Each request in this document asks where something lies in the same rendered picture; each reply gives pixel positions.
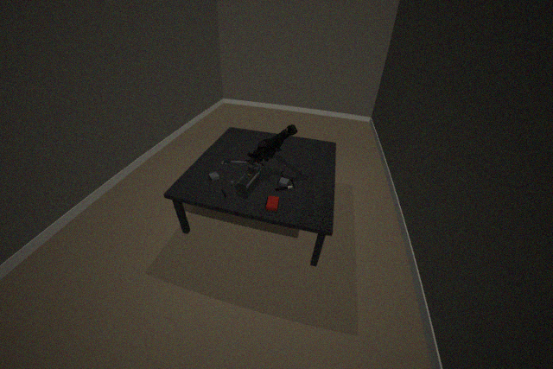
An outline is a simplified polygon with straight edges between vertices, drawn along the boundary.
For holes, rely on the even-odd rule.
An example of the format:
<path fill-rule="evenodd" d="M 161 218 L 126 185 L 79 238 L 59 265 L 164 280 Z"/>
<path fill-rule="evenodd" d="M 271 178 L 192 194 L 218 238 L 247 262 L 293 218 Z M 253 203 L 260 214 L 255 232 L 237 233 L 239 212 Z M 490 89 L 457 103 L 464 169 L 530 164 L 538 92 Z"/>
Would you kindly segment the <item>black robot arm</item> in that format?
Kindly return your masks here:
<path fill-rule="evenodd" d="M 267 138 L 267 139 L 264 139 L 263 141 L 262 140 L 259 141 L 257 148 L 264 150 L 264 147 L 266 147 L 267 149 L 270 148 L 272 151 L 274 150 L 274 148 L 280 148 L 283 144 L 283 141 L 287 137 L 292 136 L 298 132 L 294 124 L 288 125 L 288 127 L 287 127 L 288 130 L 286 130 L 287 128 L 282 130 L 282 132 L 275 135 L 273 138 Z M 253 154 L 261 156 L 262 150 L 254 150 Z"/>

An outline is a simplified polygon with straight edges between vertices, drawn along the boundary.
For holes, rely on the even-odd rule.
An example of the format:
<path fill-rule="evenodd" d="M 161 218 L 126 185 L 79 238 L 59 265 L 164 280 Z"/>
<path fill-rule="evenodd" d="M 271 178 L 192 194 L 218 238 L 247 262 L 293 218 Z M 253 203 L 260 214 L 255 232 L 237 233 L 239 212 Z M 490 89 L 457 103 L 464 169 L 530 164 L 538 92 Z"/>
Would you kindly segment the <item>red block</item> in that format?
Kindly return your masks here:
<path fill-rule="evenodd" d="M 266 210 L 277 212 L 279 197 L 269 196 L 267 200 Z"/>

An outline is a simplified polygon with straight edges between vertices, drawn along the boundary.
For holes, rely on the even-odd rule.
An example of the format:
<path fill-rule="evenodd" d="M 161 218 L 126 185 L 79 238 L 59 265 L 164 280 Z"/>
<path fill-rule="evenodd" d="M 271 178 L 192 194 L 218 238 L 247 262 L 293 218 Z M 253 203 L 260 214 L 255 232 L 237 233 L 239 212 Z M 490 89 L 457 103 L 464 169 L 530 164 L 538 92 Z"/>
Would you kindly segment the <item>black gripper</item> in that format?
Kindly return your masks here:
<path fill-rule="evenodd" d="M 262 149 L 257 149 L 257 150 L 262 150 Z M 262 150 L 262 154 L 264 153 L 264 150 Z M 260 156 L 260 155 L 253 155 L 252 153 L 248 153 L 247 154 L 249 157 L 252 157 L 254 162 L 257 160 L 257 163 L 260 163 L 263 159 L 265 161 L 269 161 L 269 158 L 267 156 Z"/>

